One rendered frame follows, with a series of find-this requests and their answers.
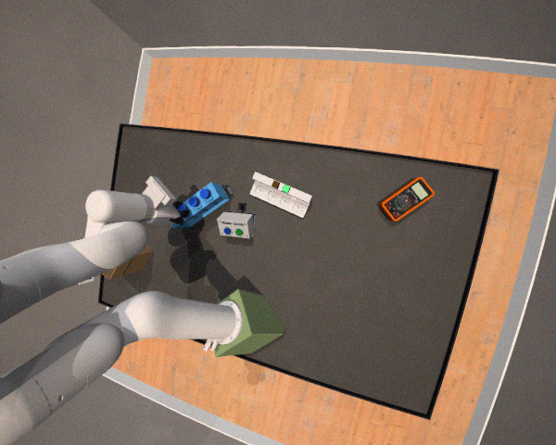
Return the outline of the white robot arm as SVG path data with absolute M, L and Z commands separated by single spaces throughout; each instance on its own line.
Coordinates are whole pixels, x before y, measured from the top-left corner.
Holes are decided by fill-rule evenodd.
M 1 260 L 0 324 L 59 290 L 108 272 L 141 253 L 149 234 L 139 222 L 151 219 L 160 202 L 171 206 L 176 200 L 158 177 L 150 176 L 146 183 L 142 195 L 91 193 L 85 204 L 84 239 Z M 209 351 L 213 341 L 214 351 L 218 343 L 229 344 L 237 338 L 242 321 L 239 306 L 229 300 L 214 304 L 160 291 L 124 300 L 0 375 L 0 445 L 13 445 L 33 431 L 110 369 L 127 344 L 154 337 L 206 339 L 204 350 Z

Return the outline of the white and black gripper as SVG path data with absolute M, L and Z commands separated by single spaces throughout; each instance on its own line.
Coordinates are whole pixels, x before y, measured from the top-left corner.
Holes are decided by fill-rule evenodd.
M 151 219 L 146 222 L 154 225 L 174 225 L 174 223 L 183 225 L 183 218 L 186 218 L 191 211 L 177 210 L 182 204 L 182 202 L 175 201 L 173 203 L 174 206 L 165 206 L 162 202 L 160 202 L 160 204 L 154 210 Z

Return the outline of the orange digital multimeter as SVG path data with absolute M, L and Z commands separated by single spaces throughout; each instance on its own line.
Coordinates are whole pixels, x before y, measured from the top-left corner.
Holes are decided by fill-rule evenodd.
M 379 206 L 390 221 L 396 222 L 433 197 L 434 194 L 424 178 L 418 177 L 381 202 Z

